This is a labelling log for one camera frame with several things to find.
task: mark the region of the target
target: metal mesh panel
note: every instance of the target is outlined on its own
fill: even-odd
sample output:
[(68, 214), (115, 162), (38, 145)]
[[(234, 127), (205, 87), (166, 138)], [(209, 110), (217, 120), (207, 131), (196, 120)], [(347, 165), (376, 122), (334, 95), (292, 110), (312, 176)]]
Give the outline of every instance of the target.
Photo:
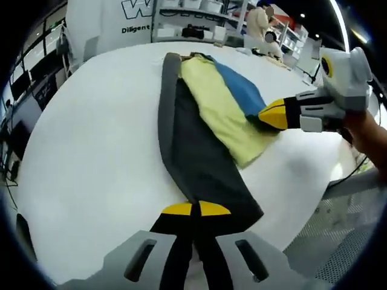
[(284, 251), (290, 266), (306, 277), (338, 281), (361, 252), (386, 201), (387, 194), (377, 188), (321, 201)]

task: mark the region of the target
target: white tabletop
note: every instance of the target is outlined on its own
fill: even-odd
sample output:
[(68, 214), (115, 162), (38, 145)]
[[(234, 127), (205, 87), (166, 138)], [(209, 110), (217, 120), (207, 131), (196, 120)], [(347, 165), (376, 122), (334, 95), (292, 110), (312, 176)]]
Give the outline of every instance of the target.
[[(58, 284), (85, 279), (162, 209), (185, 201), (161, 161), (157, 112), (163, 57), (210, 54), (251, 80), (266, 103), (314, 89), (233, 48), (153, 43), (92, 58), (58, 90), (28, 142), (17, 203), (40, 266)], [(241, 175), (264, 211), (251, 230), (284, 250), (313, 214), (341, 137), (281, 133)]]

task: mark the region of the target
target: black monitor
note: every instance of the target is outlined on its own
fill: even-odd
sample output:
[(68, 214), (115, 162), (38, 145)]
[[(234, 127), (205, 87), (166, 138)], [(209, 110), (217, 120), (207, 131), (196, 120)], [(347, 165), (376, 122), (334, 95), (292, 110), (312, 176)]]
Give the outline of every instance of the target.
[(15, 101), (30, 87), (31, 81), (28, 71), (25, 71), (16, 81), (11, 84), (11, 92)]
[(43, 80), (52, 73), (57, 67), (62, 65), (62, 59), (56, 54), (56, 50), (47, 54), (31, 70), (31, 78), (34, 81)]

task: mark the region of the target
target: blue cloth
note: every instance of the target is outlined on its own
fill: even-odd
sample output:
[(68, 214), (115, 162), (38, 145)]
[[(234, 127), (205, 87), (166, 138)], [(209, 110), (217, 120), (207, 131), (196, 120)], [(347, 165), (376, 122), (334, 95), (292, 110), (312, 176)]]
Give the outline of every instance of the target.
[(243, 111), (245, 116), (258, 115), (266, 107), (258, 88), (248, 79), (238, 74), (228, 66), (217, 62), (213, 57), (206, 56), (212, 60), (219, 74), (222, 76), (226, 86)]

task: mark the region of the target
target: yellow cloth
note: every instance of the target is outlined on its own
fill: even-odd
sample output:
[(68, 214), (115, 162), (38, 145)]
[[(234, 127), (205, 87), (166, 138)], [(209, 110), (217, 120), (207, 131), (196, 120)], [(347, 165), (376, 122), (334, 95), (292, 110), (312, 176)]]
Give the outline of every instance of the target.
[(199, 106), (200, 117), (244, 167), (259, 156), (277, 135), (261, 133), (250, 124), (215, 65), (202, 56), (181, 64), (184, 79)]

